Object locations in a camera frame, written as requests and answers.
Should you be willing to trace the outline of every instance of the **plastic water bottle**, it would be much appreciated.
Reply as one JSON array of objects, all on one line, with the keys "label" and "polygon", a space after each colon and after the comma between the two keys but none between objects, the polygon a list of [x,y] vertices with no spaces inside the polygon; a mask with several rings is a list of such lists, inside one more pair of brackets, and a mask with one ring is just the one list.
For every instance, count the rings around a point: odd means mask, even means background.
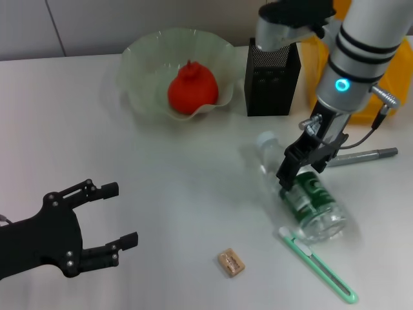
[{"label": "plastic water bottle", "polygon": [[284,159],[285,148],[270,131],[258,136],[257,146],[261,170],[266,175],[271,190],[283,200],[308,241],[329,239],[344,228],[346,218],[342,207],[324,188],[319,174],[311,166],[302,167],[291,190],[286,191],[280,186],[276,176]]}]

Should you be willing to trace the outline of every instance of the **white wall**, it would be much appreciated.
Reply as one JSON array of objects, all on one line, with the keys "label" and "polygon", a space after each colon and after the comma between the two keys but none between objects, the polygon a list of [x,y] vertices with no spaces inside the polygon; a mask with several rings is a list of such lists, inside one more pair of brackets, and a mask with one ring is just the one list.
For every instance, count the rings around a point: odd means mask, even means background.
[{"label": "white wall", "polygon": [[44,0],[0,0],[0,60],[59,56]]},{"label": "white wall", "polygon": [[48,0],[68,56],[122,52],[144,34],[173,26],[245,45],[265,0]]}]

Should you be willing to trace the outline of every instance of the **bottle cap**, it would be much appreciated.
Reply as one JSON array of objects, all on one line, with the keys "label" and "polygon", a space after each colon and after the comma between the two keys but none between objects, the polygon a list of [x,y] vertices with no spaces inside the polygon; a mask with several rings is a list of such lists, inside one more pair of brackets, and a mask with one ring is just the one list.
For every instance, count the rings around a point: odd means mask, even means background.
[{"label": "bottle cap", "polygon": [[272,139],[278,141],[277,136],[272,131],[264,131],[257,137],[256,144],[259,148],[261,148],[265,142]]}]

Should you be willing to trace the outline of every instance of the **white tabletop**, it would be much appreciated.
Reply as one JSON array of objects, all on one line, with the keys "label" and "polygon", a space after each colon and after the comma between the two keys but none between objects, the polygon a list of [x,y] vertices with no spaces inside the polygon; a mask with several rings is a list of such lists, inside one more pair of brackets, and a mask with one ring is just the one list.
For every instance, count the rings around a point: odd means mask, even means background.
[{"label": "white tabletop", "polygon": [[[240,151],[264,130],[285,145],[300,135],[310,113],[303,74],[290,116],[246,117],[240,82],[228,109],[153,123],[133,117],[117,92],[119,60],[0,63],[0,213],[23,220],[47,192],[117,181],[119,197],[76,209],[84,247],[139,234],[119,267],[67,279],[43,266],[1,280],[1,309],[412,309],[413,102],[356,149],[398,147],[396,158],[323,173],[355,219],[341,238],[314,247],[359,295],[347,305],[274,236],[276,208]],[[348,142],[367,130],[349,126]],[[247,266],[231,279],[216,262],[229,247]]]}]

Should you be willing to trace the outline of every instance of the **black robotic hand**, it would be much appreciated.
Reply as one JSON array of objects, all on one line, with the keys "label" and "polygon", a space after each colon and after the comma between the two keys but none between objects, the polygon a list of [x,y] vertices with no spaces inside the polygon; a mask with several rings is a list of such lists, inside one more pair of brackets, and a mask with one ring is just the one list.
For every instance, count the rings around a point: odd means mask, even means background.
[{"label": "black robotic hand", "polygon": [[137,246],[137,233],[102,247],[83,249],[82,234],[74,208],[119,195],[117,183],[98,189],[86,180],[61,192],[50,192],[32,218],[0,227],[0,279],[40,265],[54,265],[72,278],[79,273],[119,265],[119,250]]}]

